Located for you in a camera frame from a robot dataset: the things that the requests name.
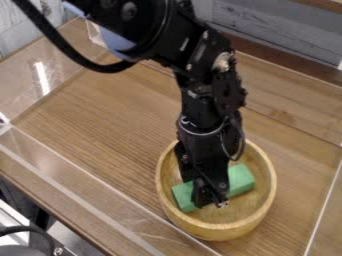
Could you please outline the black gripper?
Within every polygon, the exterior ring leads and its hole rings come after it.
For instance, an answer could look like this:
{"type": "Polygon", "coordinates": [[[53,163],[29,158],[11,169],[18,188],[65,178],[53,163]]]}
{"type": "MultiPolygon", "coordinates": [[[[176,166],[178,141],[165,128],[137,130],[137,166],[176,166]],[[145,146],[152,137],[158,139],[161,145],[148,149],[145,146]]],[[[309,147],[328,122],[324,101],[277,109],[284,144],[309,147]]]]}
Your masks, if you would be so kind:
{"type": "Polygon", "coordinates": [[[228,204],[228,162],[244,151],[244,132],[238,112],[224,117],[209,129],[194,127],[185,116],[176,121],[177,140],[173,153],[181,182],[172,187],[178,208],[228,204]]]}

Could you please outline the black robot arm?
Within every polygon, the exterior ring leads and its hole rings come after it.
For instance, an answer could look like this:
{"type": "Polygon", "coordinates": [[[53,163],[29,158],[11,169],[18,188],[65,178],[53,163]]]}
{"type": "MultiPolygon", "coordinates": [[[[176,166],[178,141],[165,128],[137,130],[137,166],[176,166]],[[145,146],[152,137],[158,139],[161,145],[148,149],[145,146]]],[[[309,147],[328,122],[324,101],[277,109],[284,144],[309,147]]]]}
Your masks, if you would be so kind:
{"type": "Polygon", "coordinates": [[[228,38],[196,17],[190,0],[61,0],[93,22],[118,58],[97,64],[73,48],[29,0],[11,0],[61,53],[84,68],[118,73],[152,60],[170,69],[181,93],[173,152],[197,208],[228,201],[228,163],[244,150],[238,108],[247,91],[228,38]]]}

